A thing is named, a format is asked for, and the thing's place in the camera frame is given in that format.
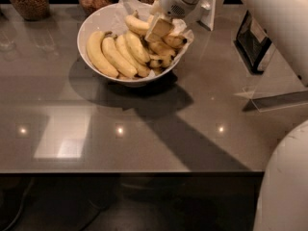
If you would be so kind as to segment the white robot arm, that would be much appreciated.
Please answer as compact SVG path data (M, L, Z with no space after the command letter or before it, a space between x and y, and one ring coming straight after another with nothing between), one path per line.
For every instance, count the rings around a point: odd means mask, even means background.
M156 0L152 12L184 18L199 0ZM302 84L308 82L308 1L242 0ZM277 145L258 197L253 231L308 231L308 121Z

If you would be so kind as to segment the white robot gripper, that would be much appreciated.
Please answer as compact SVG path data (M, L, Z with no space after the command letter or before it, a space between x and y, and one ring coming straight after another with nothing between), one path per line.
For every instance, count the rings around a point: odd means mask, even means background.
M200 0L156 0L150 13L155 14L149 23L149 30L145 35L147 42L161 40L173 28L171 18L184 18L196 7Z

